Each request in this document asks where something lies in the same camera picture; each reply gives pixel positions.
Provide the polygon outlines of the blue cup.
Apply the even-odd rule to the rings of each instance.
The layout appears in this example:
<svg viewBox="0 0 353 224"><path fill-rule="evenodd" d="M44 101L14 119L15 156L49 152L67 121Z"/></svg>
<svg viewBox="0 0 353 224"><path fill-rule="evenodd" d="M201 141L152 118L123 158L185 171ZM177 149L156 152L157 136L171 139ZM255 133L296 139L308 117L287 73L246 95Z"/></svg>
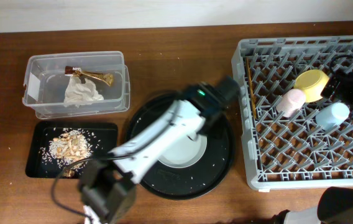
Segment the blue cup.
<svg viewBox="0 0 353 224"><path fill-rule="evenodd" d="M323 130L329 130L342 124L350 114L350 110L344 103L333 103L323 108L315 117L316 124Z"/></svg>

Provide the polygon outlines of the gold coffee sachet wrapper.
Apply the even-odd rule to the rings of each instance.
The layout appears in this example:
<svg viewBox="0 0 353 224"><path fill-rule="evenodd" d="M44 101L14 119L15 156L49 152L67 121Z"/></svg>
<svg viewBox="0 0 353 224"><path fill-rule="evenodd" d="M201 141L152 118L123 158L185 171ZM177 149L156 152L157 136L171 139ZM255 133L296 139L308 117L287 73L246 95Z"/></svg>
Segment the gold coffee sachet wrapper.
<svg viewBox="0 0 353 224"><path fill-rule="evenodd" d="M107 84L107 86L111 86L114 81L114 75L111 73L89 72L89 71L83 70L80 67L66 66L65 75L69 77L78 77L78 78L81 78L83 76L91 77L104 82L105 84Z"/></svg>

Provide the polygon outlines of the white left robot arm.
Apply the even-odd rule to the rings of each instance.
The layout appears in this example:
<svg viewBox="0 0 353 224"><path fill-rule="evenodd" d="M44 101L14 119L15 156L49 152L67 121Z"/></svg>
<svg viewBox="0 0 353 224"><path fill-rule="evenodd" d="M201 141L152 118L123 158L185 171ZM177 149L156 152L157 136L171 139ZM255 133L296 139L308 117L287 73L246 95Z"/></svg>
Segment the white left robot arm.
<svg viewBox="0 0 353 224"><path fill-rule="evenodd" d="M78 182L85 223L113 223L134 204L136 186L157 159L184 137L209 128L240 94L231 77L177 93L153 123L104 157L87 161Z"/></svg>

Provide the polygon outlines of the yellow bowl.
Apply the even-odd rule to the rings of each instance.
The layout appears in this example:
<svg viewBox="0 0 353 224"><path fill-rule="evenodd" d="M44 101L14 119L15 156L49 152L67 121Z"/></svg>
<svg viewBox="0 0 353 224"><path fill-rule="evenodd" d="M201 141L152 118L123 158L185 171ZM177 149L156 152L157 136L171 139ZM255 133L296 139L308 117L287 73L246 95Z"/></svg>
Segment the yellow bowl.
<svg viewBox="0 0 353 224"><path fill-rule="evenodd" d="M308 70L300 74L294 88L301 90L306 97L306 103L321 100L321 92L329 81L329 77L322 70Z"/></svg>

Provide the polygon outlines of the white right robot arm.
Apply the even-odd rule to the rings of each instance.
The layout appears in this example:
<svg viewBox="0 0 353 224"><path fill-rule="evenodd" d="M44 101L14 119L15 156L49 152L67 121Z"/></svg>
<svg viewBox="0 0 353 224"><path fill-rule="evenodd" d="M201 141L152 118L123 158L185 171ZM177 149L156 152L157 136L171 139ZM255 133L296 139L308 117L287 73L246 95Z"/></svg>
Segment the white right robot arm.
<svg viewBox="0 0 353 224"><path fill-rule="evenodd" d="M321 92L353 106L353 73L333 72ZM330 187L322 194L317 207L302 211L284 210L270 223L353 223L353 189Z"/></svg>

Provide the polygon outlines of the large white tissue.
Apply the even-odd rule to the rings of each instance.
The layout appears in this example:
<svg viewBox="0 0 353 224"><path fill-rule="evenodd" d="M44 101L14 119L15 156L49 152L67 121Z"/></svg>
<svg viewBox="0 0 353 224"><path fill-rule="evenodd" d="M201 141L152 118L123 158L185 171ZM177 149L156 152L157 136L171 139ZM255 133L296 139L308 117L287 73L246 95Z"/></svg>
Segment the large white tissue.
<svg viewBox="0 0 353 224"><path fill-rule="evenodd" d="M104 100L103 95L99 94L96 85L89 79L84 79L84 83L78 77L70 77L68 86L65 90L64 107L75 105L77 108L82 101Z"/></svg>

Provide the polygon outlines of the pink cup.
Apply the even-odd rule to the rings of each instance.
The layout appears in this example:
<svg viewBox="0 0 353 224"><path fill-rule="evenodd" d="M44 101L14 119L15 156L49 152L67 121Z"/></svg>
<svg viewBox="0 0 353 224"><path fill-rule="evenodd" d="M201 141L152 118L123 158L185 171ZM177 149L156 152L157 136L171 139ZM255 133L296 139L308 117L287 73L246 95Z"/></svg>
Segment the pink cup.
<svg viewBox="0 0 353 224"><path fill-rule="evenodd" d="M282 99L276 106L276 110L278 113L283 113L284 117L289 118L304 105L305 101L305 93L302 90L294 88L282 96Z"/></svg>

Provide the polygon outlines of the food scraps and rice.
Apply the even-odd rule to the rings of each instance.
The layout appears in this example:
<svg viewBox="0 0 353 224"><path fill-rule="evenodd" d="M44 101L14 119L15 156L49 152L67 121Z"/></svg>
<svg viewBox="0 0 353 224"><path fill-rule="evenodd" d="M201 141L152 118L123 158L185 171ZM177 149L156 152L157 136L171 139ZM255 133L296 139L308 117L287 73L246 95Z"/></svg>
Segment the food scraps and rice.
<svg viewBox="0 0 353 224"><path fill-rule="evenodd" d="M54 178L64 167L98 155L102 148L99 134L92 129L47 128L40 141L39 175Z"/></svg>

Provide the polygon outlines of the grey plate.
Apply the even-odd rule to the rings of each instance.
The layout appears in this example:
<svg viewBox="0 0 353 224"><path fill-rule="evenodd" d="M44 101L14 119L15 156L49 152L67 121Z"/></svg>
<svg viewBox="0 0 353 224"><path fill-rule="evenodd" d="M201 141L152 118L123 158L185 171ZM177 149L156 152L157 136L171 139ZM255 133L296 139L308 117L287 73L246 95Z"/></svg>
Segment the grey plate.
<svg viewBox="0 0 353 224"><path fill-rule="evenodd" d="M163 165L182 169L197 163L205 153L207 137L198 135L195 140L188 136L176 142L158 159Z"/></svg>

